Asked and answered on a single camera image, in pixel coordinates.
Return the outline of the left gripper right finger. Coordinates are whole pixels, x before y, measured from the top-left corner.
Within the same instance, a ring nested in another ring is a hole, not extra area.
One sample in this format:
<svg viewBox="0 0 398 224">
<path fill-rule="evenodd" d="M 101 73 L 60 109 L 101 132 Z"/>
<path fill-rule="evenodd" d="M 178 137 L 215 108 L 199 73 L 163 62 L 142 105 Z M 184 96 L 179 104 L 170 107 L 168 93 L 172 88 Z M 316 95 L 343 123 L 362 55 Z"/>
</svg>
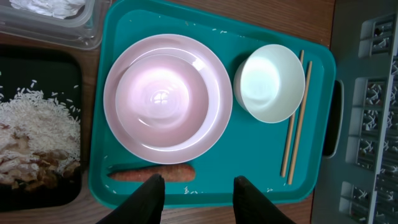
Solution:
<svg viewBox="0 0 398 224">
<path fill-rule="evenodd" d="M 234 178 L 233 209 L 236 224 L 295 224 L 247 178 Z"/>
</svg>

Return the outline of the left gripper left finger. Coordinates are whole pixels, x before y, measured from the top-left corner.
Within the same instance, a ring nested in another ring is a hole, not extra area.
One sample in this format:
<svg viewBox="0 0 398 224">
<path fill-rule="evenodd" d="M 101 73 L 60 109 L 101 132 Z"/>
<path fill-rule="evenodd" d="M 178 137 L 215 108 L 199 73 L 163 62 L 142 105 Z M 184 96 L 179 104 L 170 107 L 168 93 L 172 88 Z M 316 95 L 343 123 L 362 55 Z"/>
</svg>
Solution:
<svg viewBox="0 0 398 224">
<path fill-rule="evenodd" d="M 154 174 L 97 224 L 160 224 L 164 202 L 165 180 Z"/>
</svg>

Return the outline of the wooden chopstick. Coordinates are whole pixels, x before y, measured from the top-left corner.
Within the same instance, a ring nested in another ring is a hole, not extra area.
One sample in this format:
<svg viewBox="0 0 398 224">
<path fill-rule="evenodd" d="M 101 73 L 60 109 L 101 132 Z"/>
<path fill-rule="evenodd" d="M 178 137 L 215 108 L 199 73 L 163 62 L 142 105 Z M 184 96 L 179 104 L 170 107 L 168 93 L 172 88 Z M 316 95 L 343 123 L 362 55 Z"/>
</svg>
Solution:
<svg viewBox="0 0 398 224">
<path fill-rule="evenodd" d="M 306 76 L 306 81 L 305 81 L 305 91 L 303 94 L 302 104 L 300 105 L 300 113 L 299 113 L 299 117 L 298 117 L 298 121 L 297 121 L 294 148 L 293 148 L 293 153 L 292 153 L 292 159 L 290 162 L 290 169 L 289 169 L 289 176 L 288 176 L 288 184 L 289 185 L 292 185 L 293 179 L 294 179 L 295 166 L 297 163 L 297 155 L 298 155 L 300 138 L 301 138 L 301 133 L 302 133 L 303 119 L 304 119 L 304 115 L 305 115 L 305 107 L 307 104 L 308 89 L 309 89 L 309 84 L 310 84 L 310 79 L 311 79 L 311 74 L 312 74 L 312 65 L 313 65 L 313 62 L 309 61 L 308 68 L 307 68 L 307 76 Z"/>
<path fill-rule="evenodd" d="M 287 139 L 285 142 L 285 149 L 284 149 L 284 158 L 282 161 L 282 168 L 281 168 L 281 172 L 280 172 L 281 177 L 285 177 L 286 172 L 287 172 L 287 163 L 289 161 L 290 147 L 291 147 L 291 143 L 292 143 L 292 135 L 293 135 L 293 130 L 294 130 L 294 123 L 295 123 L 295 112 L 293 112 L 293 114 L 289 118 L 289 128 L 288 128 L 288 132 L 287 132 Z"/>
</svg>

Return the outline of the pink plate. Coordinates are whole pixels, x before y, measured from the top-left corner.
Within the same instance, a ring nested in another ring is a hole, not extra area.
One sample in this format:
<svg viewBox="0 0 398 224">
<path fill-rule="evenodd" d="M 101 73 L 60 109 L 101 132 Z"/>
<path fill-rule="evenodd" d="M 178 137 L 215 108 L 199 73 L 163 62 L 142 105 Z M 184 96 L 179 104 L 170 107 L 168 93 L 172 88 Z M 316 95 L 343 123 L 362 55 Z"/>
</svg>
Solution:
<svg viewBox="0 0 398 224">
<path fill-rule="evenodd" d="M 197 133 L 170 147 L 148 146 L 130 137 L 118 119 L 115 104 L 116 89 L 125 71 L 138 60 L 159 54 L 176 56 L 193 65 L 206 84 L 209 99 L 206 118 Z M 232 107 L 233 92 L 224 65 L 207 46 L 184 35 L 158 34 L 132 44 L 112 65 L 104 84 L 103 108 L 114 137 L 130 153 L 157 164 L 188 162 L 208 151 L 224 133 Z"/>
</svg>

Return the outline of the large white bowl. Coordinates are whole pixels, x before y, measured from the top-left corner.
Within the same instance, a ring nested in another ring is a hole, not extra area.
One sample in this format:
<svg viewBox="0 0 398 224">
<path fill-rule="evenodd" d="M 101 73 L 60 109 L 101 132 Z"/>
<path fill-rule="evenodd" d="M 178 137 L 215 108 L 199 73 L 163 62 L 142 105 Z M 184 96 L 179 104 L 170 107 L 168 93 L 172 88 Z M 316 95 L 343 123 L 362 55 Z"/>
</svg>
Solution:
<svg viewBox="0 0 398 224">
<path fill-rule="evenodd" d="M 284 121 L 295 113 L 303 99 L 302 63 L 283 45 L 262 46 L 238 67 L 233 92 L 239 105 L 258 121 Z"/>
</svg>

